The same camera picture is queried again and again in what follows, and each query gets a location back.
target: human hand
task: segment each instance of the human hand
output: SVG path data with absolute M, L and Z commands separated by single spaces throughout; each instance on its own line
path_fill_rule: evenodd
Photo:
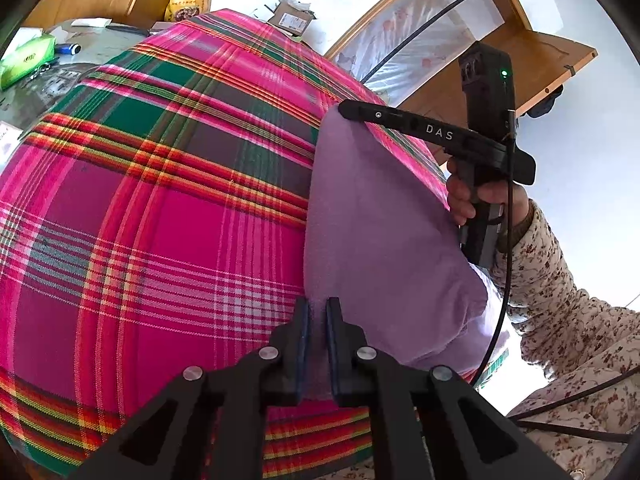
M 456 223 L 464 225 L 476 216 L 476 208 L 471 203 L 471 190 L 456 174 L 456 161 L 450 158 L 447 169 L 451 176 L 447 180 L 449 197 L 447 202 Z M 489 182 L 478 187 L 478 198 L 489 204 L 506 204 L 508 198 L 507 181 Z M 522 186 L 513 185 L 513 225 L 518 225 L 529 214 L 529 197 Z

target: yellow package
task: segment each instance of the yellow package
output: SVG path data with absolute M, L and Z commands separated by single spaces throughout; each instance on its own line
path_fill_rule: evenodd
M 169 0 L 164 12 L 166 22 L 181 22 L 211 10 L 211 0 Z

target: floral sleeve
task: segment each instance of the floral sleeve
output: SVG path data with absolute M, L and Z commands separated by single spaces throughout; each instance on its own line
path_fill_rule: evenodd
M 574 371 L 638 330 L 640 314 L 615 308 L 578 290 L 558 240 L 540 208 L 513 250 L 508 316 L 523 337 L 522 358 L 552 379 Z M 506 256 L 497 253 L 492 277 L 504 286 Z

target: purple cloth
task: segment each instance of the purple cloth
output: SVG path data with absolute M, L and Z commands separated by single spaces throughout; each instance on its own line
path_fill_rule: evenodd
M 314 318 L 311 397 L 329 391 L 322 321 L 331 296 L 370 345 L 403 364 L 428 367 L 437 355 L 464 373 L 486 351 L 491 334 L 479 327 L 487 286 L 460 251 L 450 213 L 337 107 L 322 119 L 316 145 L 304 271 Z

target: floral shirt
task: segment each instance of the floral shirt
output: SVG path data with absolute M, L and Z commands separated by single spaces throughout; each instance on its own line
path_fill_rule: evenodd
M 530 228 L 514 247 L 508 315 L 522 336 L 522 357 L 542 366 L 549 386 L 512 414 L 544 406 L 602 384 L 640 364 L 640 314 L 578 290 L 558 240 L 532 202 Z M 504 284 L 506 257 L 496 253 L 492 277 Z M 527 420 L 595 431 L 629 433 L 640 422 L 640 374 L 585 399 Z M 625 444 L 525 430 L 576 480 L 603 480 Z M 372 460 L 322 480 L 373 479 Z

